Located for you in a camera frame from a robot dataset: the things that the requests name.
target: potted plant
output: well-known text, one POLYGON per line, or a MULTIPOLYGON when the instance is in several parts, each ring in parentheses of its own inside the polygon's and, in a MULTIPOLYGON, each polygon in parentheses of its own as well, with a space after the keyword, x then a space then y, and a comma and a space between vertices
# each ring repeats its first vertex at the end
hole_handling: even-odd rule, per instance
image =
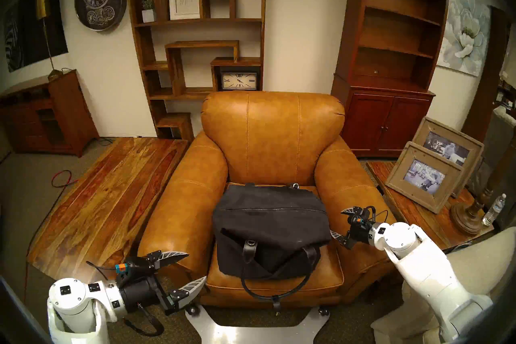
POLYGON ((141 16, 146 22, 154 22, 156 20, 156 11, 154 10, 154 0, 142 0, 141 2, 143 10, 141 16))
POLYGON ((141 0, 141 16, 144 23, 154 22, 156 18, 156 11, 154 11, 154 0, 141 0))

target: flower painting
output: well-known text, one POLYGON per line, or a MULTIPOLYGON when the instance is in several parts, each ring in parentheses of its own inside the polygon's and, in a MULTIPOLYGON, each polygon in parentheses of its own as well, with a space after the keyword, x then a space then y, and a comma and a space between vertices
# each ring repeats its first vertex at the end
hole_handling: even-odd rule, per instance
POLYGON ((437 65, 479 76, 486 59, 491 10, 478 0, 449 0, 437 65))

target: gold lamp shade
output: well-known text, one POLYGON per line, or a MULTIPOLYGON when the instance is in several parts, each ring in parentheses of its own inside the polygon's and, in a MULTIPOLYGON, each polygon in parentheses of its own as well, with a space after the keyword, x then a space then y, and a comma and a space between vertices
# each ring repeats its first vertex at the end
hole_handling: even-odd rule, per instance
POLYGON ((36 19, 39 21, 50 16, 49 0, 36 0, 36 19))

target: armchair arm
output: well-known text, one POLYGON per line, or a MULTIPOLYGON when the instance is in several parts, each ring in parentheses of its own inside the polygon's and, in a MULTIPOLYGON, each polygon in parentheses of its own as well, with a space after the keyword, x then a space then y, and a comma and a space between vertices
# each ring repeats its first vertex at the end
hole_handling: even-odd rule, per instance
MULTIPOLYGON (((326 207, 330 228, 337 233, 344 235, 349 230, 348 218, 341 214, 343 209, 353 205, 362 208, 373 205, 377 213, 389 209, 368 174, 341 137, 330 144, 319 157, 314 178, 320 199, 326 207)), ((396 222, 390 212, 387 222, 396 222)), ((344 272, 344 285, 340 292, 346 295, 351 286, 358 284, 354 287, 352 298, 349 300, 354 299, 369 284, 394 269, 393 266, 391 268, 391 265, 388 265, 390 261, 384 251, 378 251, 364 243, 356 243, 352 250, 339 245, 337 251, 344 272), (374 273, 365 276, 372 268, 376 269, 374 273)))
POLYGON ((156 250, 189 254, 162 269, 175 284, 206 275, 212 250, 212 212, 222 197, 228 165, 220 148, 200 132, 170 178, 152 213, 138 255, 156 250))

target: white pot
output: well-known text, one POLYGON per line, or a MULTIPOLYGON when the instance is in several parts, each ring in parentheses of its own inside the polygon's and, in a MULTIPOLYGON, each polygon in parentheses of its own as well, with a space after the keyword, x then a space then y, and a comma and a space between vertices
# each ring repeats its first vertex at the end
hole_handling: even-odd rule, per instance
POLYGON ((144 23, 154 22, 156 20, 156 11, 153 9, 147 9, 141 11, 141 16, 144 18, 144 23))

